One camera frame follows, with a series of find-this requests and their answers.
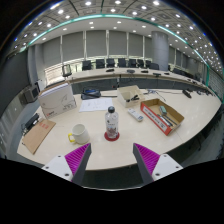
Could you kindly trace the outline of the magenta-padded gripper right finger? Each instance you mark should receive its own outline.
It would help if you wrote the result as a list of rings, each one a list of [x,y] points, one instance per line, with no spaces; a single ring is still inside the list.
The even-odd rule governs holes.
[[[182,169],[168,154],[157,154],[140,144],[133,144],[133,154],[145,185]]]

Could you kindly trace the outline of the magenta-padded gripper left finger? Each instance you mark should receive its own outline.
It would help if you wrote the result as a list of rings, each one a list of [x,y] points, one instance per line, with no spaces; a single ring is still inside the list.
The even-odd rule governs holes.
[[[81,185],[90,155],[91,144],[87,143],[65,156],[57,155],[42,169],[76,185]]]

